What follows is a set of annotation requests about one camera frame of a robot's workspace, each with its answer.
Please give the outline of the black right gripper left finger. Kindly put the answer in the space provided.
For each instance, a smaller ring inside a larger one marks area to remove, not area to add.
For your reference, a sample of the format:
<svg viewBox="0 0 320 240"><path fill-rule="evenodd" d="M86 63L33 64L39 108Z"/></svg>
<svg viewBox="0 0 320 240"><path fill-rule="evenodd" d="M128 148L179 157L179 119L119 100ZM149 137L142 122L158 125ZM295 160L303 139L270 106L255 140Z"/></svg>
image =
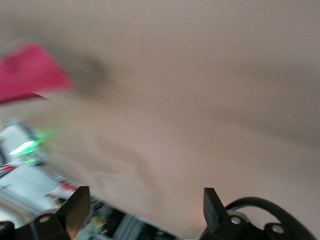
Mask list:
<svg viewBox="0 0 320 240"><path fill-rule="evenodd" d="M91 211L90 188L80 186L56 212L62 228L75 238Z"/></svg>

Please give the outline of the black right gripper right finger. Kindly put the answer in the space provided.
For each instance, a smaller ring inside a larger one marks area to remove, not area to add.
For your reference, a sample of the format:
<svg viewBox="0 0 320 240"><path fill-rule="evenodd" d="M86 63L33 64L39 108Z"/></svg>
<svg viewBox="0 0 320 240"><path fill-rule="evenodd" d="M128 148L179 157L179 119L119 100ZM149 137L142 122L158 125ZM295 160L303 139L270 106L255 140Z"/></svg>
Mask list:
<svg viewBox="0 0 320 240"><path fill-rule="evenodd" d="M228 212L214 188L204 188L203 215L208 227L217 227L228 216Z"/></svg>

